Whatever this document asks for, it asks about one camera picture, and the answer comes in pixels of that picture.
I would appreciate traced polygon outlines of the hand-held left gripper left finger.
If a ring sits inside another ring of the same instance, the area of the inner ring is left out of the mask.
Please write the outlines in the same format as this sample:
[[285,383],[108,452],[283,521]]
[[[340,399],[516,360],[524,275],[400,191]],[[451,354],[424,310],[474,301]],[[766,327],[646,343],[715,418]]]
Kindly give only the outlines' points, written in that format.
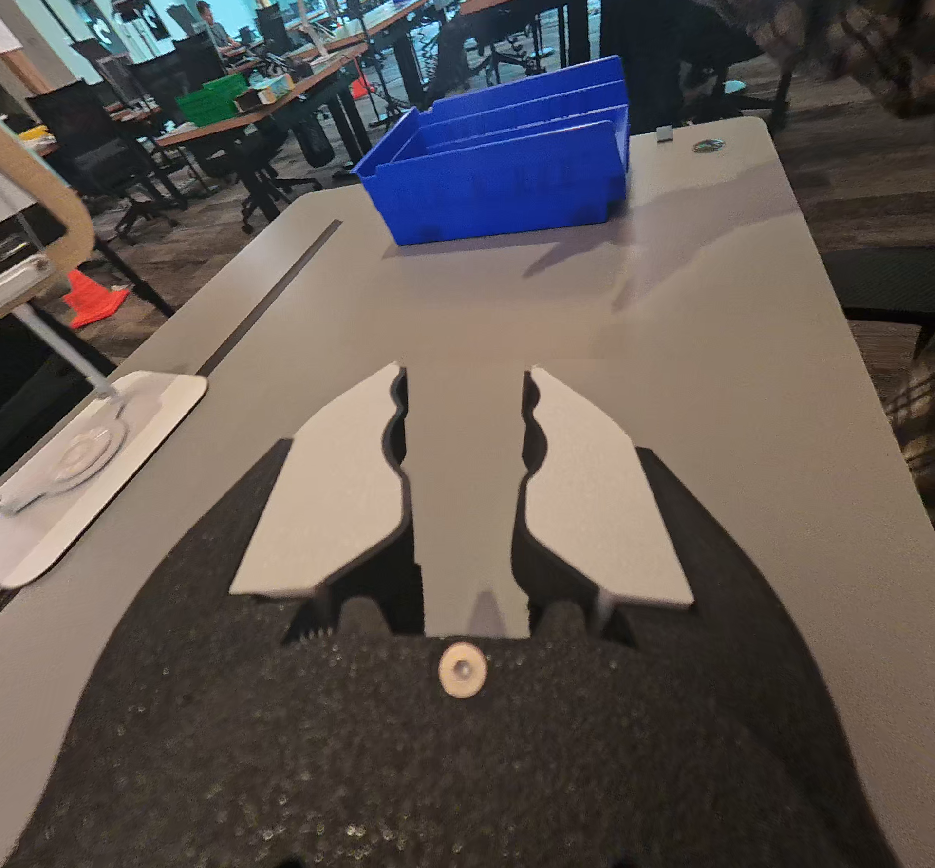
[[411,523],[408,409],[407,370],[391,362],[298,429],[230,595],[318,594],[401,539]]

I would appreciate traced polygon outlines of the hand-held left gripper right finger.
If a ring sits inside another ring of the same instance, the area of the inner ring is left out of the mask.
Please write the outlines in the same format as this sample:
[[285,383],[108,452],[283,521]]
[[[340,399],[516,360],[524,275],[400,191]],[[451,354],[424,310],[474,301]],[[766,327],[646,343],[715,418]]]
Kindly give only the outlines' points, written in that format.
[[625,430],[546,369],[524,374],[522,419],[522,590],[531,608],[571,602],[597,631],[620,607],[693,608]]

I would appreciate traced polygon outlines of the blue plastic bin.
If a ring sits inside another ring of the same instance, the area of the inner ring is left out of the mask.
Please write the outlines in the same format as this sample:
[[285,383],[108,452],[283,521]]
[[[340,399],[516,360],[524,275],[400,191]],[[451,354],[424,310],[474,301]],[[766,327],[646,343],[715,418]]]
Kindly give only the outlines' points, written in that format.
[[400,246],[602,224],[627,195],[628,103],[619,56],[457,94],[354,173]]

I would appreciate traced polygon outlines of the white board stand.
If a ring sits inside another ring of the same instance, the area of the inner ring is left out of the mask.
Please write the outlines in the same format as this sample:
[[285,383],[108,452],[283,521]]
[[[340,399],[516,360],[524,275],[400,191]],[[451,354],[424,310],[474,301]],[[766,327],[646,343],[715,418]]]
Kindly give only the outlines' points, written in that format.
[[93,398],[2,482],[4,593],[52,570],[207,391],[200,375],[135,371],[111,383],[31,307],[14,316],[85,378]]

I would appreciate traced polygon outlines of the orange traffic cone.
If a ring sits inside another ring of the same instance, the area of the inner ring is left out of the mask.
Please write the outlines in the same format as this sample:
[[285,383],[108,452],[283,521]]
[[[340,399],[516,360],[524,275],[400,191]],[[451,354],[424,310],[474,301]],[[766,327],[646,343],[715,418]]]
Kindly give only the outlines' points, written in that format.
[[69,326],[84,328],[116,314],[130,296],[127,287],[108,288],[78,269],[67,274],[69,290],[62,301],[72,313]]

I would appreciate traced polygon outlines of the green storage bin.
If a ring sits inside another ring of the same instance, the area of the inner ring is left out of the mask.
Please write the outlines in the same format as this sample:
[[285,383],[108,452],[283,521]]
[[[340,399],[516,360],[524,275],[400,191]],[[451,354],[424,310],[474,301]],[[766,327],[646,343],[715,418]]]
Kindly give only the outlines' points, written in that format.
[[208,81],[199,89],[178,96],[175,101],[184,116],[184,122],[205,127],[238,116],[240,109],[237,99],[249,87],[242,73],[232,73]]

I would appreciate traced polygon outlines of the cardboard box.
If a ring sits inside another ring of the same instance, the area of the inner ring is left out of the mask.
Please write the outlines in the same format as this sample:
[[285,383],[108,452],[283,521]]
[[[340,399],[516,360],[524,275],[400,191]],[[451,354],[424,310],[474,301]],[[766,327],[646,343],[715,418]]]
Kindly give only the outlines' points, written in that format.
[[253,113],[274,105],[294,87],[293,77],[288,72],[252,79],[247,88],[235,97],[234,104],[239,113]]

